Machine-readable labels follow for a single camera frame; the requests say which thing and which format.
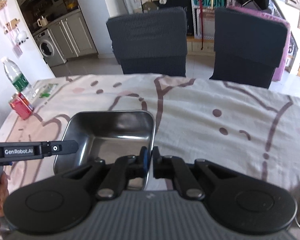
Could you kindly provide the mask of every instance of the washing machine door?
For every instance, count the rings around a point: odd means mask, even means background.
[[[53,57],[54,56],[54,46],[50,41],[42,40],[39,44],[40,51],[44,57]]]

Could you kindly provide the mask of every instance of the stainless steel tray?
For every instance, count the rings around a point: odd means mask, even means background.
[[[54,173],[72,169],[97,158],[104,159],[106,163],[114,163],[121,156],[139,155],[143,146],[150,153],[154,131],[155,120],[146,111],[77,113],[68,123],[62,140],[76,140],[79,150],[76,154],[57,156]],[[141,189],[146,181],[135,179],[129,185]]]

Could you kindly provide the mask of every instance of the metal screw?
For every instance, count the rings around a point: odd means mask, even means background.
[[[98,191],[98,195],[104,198],[111,198],[114,195],[114,191],[110,188],[103,188]]]
[[[186,191],[186,195],[192,198],[198,198],[202,196],[202,191],[197,188],[190,188]]]

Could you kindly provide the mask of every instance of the pink cloth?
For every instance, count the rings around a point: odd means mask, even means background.
[[[270,15],[268,13],[261,12],[261,11],[256,11],[256,10],[251,10],[251,9],[244,8],[244,7],[229,6],[229,8],[233,9],[233,10],[236,10],[236,11],[239,11],[239,12],[254,15],[254,16],[257,16],[257,17],[260,17],[260,18],[269,19],[269,20],[275,21],[275,22],[280,22],[280,23],[283,23],[286,26],[286,28],[287,28],[287,38],[286,38],[285,47],[284,47],[283,52],[282,52],[282,58],[281,58],[279,67],[276,68],[275,73],[272,77],[272,81],[280,81],[281,77],[282,77],[282,74],[285,71],[286,59],[287,59],[289,43],[290,43],[290,24],[289,24],[289,22],[287,22],[286,20],[281,19],[279,17]]]

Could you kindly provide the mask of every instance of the table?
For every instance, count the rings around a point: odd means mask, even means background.
[[[204,158],[263,179],[300,197],[300,98],[230,82],[157,74],[87,75],[37,82],[58,87],[35,102],[26,121],[11,112],[0,142],[61,140],[81,111],[149,111],[156,120],[154,145],[186,162]],[[53,175],[55,157],[5,167],[10,192]],[[167,188],[150,179],[147,189]],[[300,229],[291,233],[300,240]]]

